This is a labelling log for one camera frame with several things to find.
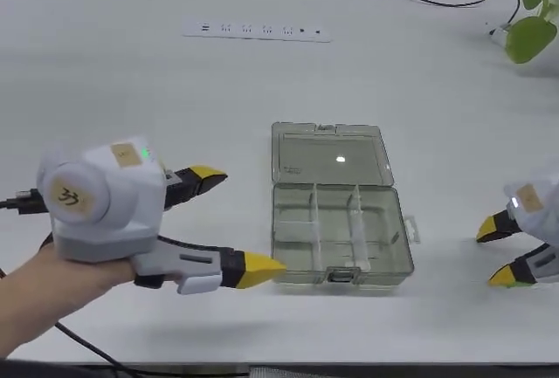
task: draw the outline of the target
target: white table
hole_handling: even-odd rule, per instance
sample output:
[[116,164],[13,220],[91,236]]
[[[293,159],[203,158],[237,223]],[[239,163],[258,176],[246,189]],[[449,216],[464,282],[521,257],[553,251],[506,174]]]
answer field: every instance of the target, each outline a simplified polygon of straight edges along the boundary
[[[181,298],[173,285],[125,285],[65,324],[133,362],[559,361],[559,287],[485,284],[537,242],[473,240],[503,207],[502,184],[557,154],[559,83],[519,76],[486,36],[513,6],[0,0],[0,196],[33,186],[51,141],[144,133],[171,168],[205,163],[231,176],[168,213],[164,234],[269,251],[271,124],[377,124],[423,239],[416,272],[390,297],[285,296],[267,284]],[[183,38],[186,16],[323,24],[335,41]],[[0,265],[11,270],[49,224],[5,211],[0,227]],[[15,356],[99,360],[57,331]]]

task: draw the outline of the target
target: yellow fingertip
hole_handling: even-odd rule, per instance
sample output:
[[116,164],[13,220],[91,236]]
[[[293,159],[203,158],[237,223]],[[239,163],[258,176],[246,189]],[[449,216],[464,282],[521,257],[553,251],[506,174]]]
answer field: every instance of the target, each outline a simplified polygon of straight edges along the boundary
[[509,265],[501,267],[487,281],[490,286],[514,286],[516,279]]
[[497,227],[495,226],[495,218],[493,216],[488,216],[483,224],[480,226],[480,230],[478,231],[478,235],[475,239],[480,240],[489,234],[493,234],[495,231],[497,231]]
[[245,274],[237,284],[238,289],[250,288],[273,279],[286,271],[285,265],[264,254],[245,251]]
[[192,166],[189,167],[194,173],[196,173],[201,179],[205,179],[212,175],[225,175],[223,171],[216,170],[215,168],[209,166]]

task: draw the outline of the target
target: clear plastic box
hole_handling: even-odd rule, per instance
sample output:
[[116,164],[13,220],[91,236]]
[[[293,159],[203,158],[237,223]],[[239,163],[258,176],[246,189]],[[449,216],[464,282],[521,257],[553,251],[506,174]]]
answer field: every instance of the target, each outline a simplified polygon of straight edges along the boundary
[[272,136],[278,282],[390,287],[413,273],[378,127],[278,122]]

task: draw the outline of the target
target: hand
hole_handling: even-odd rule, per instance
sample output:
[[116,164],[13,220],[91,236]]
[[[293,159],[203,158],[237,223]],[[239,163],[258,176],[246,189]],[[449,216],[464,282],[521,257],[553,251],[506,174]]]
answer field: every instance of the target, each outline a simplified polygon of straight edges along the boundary
[[134,277],[127,260],[95,265],[70,262],[59,258],[48,244],[0,280],[0,358]]

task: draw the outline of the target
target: outlet socket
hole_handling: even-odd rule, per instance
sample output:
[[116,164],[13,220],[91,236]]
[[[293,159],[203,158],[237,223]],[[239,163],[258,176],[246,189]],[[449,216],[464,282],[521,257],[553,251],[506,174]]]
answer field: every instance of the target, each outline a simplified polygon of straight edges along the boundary
[[183,35],[200,38],[237,38],[287,40],[294,42],[330,42],[330,36],[317,26],[294,24],[226,23],[187,19]]

